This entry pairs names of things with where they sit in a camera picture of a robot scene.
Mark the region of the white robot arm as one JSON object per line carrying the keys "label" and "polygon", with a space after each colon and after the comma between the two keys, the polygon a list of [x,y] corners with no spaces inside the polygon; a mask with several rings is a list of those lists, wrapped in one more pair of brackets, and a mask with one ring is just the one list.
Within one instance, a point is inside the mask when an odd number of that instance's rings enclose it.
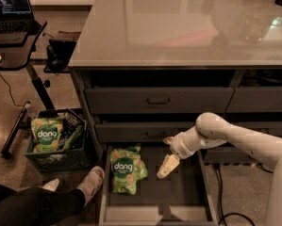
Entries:
{"label": "white robot arm", "polygon": [[234,125],[222,117],[205,112],[195,125],[163,142],[170,146],[157,177],[167,177],[180,163],[201,149],[215,148],[226,142],[247,153],[274,171],[264,226],[282,226],[282,137]]}

